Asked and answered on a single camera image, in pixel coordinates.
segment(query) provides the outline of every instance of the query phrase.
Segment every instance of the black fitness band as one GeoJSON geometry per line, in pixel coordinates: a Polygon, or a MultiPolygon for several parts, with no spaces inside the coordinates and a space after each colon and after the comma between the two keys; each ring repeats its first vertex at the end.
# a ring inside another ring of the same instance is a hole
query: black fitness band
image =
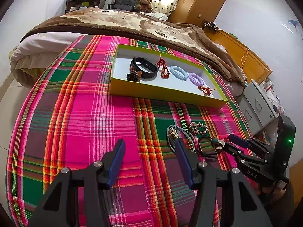
{"type": "Polygon", "coordinates": [[[200,147],[200,142],[201,142],[203,139],[207,139],[207,140],[209,140],[210,142],[212,142],[212,138],[211,138],[210,136],[207,136],[207,135],[202,135],[202,136],[200,136],[200,138],[199,138],[199,140],[198,140],[198,148],[195,149],[195,152],[196,152],[197,154],[201,155],[202,157],[213,157],[214,155],[220,154],[220,153],[223,151],[223,149],[220,149],[220,150],[217,151],[217,152],[207,152],[207,153],[202,152],[202,149],[201,149],[201,147],[200,147]]]}
{"type": "Polygon", "coordinates": [[[149,62],[147,59],[141,58],[141,57],[134,57],[131,60],[131,66],[134,67],[134,70],[141,71],[142,75],[141,78],[152,78],[157,75],[158,73],[158,66],[149,62]],[[137,66],[137,62],[141,63],[143,66],[145,66],[147,69],[151,70],[152,72],[145,72],[141,68],[137,66]]]}

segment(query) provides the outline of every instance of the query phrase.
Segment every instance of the floor tile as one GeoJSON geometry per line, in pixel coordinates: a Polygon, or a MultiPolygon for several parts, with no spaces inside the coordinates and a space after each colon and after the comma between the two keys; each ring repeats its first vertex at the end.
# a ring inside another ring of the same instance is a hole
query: floor tile
{"type": "Polygon", "coordinates": [[[7,206],[6,200],[6,187],[5,187],[5,174],[6,174],[6,162],[8,151],[0,148],[0,203],[3,206],[4,210],[9,215],[9,209],[7,206]]]}
{"type": "Polygon", "coordinates": [[[25,87],[9,87],[0,102],[0,147],[4,149],[9,149],[17,116],[29,91],[25,87]]]}
{"type": "Polygon", "coordinates": [[[14,79],[10,85],[10,87],[22,87],[22,85],[20,83],[18,83],[16,81],[16,79],[14,79]]]}

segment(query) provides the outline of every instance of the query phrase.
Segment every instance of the white cabinet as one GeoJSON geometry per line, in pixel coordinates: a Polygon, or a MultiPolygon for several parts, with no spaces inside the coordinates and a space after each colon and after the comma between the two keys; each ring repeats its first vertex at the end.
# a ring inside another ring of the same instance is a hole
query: white cabinet
{"type": "Polygon", "coordinates": [[[253,135],[278,117],[265,93],[254,80],[236,101],[253,135]]]}

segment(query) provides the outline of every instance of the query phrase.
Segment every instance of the blue cord bracelet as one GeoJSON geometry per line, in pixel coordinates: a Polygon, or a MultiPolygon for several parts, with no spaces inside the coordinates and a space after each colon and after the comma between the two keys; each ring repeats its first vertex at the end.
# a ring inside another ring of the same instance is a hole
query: blue cord bracelet
{"type": "Polygon", "coordinates": [[[187,72],[179,66],[171,66],[169,67],[169,70],[171,71],[172,75],[180,80],[186,81],[188,79],[187,72]]]}

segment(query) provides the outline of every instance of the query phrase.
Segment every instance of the wooden wardrobe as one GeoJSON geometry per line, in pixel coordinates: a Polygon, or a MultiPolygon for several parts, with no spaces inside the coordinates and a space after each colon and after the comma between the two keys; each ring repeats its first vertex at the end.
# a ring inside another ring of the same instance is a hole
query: wooden wardrobe
{"type": "Polygon", "coordinates": [[[179,0],[169,22],[187,23],[202,27],[202,21],[214,21],[225,0],[179,0]]]}

